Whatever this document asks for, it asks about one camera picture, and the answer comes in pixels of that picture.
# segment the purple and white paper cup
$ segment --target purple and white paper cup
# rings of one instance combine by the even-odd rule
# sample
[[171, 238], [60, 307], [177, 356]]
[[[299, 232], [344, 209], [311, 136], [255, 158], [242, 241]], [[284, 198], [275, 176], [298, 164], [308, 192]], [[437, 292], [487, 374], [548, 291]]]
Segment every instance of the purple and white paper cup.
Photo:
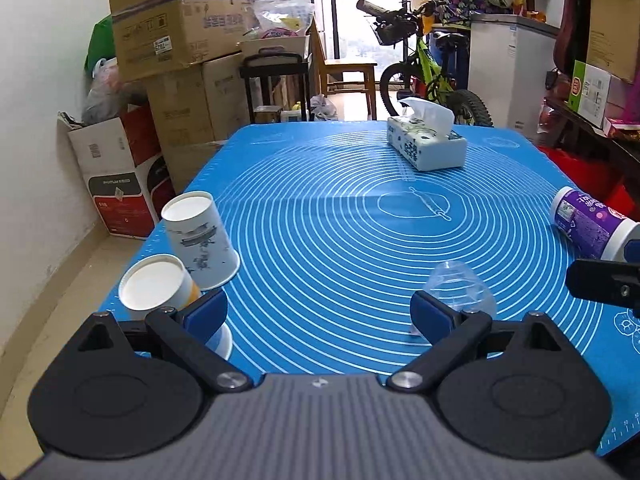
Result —
[[572, 187], [551, 204], [551, 221], [585, 258], [640, 262], [640, 224]]

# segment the bicycle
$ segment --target bicycle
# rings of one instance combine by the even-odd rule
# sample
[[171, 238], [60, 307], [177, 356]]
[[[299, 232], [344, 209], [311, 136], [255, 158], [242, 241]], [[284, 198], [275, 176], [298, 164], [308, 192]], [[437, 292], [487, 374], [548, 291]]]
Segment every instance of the bicycle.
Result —
[[455, 32], [434, 32], [436, 47], [443, 53], [442, 67], [429, 52], [424, 41], [424, 22], [422, 17], [431, 18], [439, 3], [430, 0], [419, 9], [386, 10], [366, 0], [356, 4], [373, 16], [373, 32], [378, 43], [391, 46], [417, 35], [416, 51], [406, 61], [393, 63], [380, 76], [380, 95], [389, 115], [400, 115], [391, 101], [390, 87], [398, 89], [396, 99], [415, 96], [441, 104], [453, 111], [456, 124], [493, 127], [491, 115], [482, 100], [469, 90], [456, 90], [455, 82], [449, 74], [449, 56], [459, 48], [468, 49], [468, 39]]

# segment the transparent plastic cup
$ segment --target transparent plastic cup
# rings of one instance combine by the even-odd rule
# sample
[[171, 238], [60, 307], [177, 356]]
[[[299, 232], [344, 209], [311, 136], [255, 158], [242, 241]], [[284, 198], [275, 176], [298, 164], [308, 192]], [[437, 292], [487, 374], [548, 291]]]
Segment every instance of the transparent plastic cup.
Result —
[[[481, 310], [495, 319], [497, 305], [494, 295], [475, 272], [462, 262], [438, 264], [422, 290], [457, 312]], [[410, 331], [411, 334], [419, 334], [413, 325]]]

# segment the bicycle tire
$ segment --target bicycle tire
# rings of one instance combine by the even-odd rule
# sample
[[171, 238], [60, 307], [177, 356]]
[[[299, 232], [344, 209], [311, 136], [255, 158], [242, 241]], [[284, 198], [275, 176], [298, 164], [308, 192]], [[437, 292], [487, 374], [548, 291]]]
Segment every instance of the bicycle tire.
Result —
[[482, 99], [471, 90], [455, 90], [451, 92], [447, 96], [447, 108], [454, 113], [456, 124], [468, 124], [468, 122], [458, 122], [459, 117], [464, 112], [468, 112], [474, 121], [473, 126], [494, 127], [489, 110], [486, 109]]
[[415, 76], [420, 81], [423, 81], [422, 74], [418, 70], [418, 68], [414, 65], [407, 65], [406, 63], [393, 63], [385, 68], [385, 71], [380, 76], [380, 97], [382, 97], [382, 102], [385, 104], [386, 111], [390, 116], [400, 115], [400, 112], [396, 110], [394, 104], [391, 102], [391, 96], [389, 95], [389, 83], [391, 82], [391, 78], [396, 74], [402, 74], [403, 77]]

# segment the bicycle wheel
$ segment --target bicycle wheel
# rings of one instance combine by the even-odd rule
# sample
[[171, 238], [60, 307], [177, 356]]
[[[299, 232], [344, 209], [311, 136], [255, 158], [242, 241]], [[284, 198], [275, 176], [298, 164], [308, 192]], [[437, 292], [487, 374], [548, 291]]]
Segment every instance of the bicycle wheel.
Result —
[[391, 99], [390, 94], [394, 94], [397, 90], [411, 89], [411, 78], [415, 77], [422, 81], [422, 75], [415, 65], [407, 65], [405, 63], [393, 63], [385, 68], [380, 76], [380, 97], [385, 104], [386, 111], [391, 116], [400, 115], [402, 108], [399, 104], [394, 105], [395, 99]]
[[455, 115], [456, 124], [494, 127], [482, 99], [469, 90], [455, 90], [447, 96], [447, 108]]

